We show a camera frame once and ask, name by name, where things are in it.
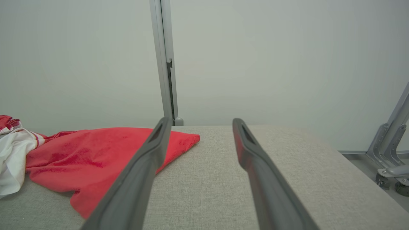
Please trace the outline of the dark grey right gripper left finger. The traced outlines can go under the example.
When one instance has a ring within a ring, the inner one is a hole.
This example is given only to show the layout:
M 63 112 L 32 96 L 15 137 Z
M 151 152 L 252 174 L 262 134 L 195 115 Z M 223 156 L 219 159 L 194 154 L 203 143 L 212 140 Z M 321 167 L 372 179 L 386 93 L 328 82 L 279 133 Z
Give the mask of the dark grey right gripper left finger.
M 156 171 L 163 165 L 172 119 L 163 117 L 129 160 L 82 230 L 141 230 Z

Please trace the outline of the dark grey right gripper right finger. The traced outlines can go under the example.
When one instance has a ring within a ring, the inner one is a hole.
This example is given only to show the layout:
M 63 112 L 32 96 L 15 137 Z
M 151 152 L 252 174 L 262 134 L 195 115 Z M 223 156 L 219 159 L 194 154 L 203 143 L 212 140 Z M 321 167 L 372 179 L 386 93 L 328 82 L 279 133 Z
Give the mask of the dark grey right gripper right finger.
M 247 172 L 261 230 L 318 230 L 319 227 L 246 123 L 232 129 L 240 166 Z

